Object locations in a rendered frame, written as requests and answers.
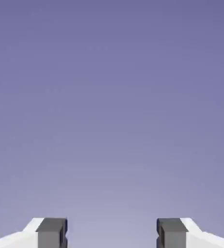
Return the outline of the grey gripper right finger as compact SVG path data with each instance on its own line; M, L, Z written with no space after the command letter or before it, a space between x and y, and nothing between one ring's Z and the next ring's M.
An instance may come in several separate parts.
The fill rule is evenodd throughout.
M158 218L156 248L224 248L224 238L202 231L190 217Z

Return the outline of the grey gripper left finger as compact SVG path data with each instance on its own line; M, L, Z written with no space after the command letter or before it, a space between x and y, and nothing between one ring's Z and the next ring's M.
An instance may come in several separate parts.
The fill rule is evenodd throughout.
M0 248L68 248L67 218L34 217L18 232L0 238Z

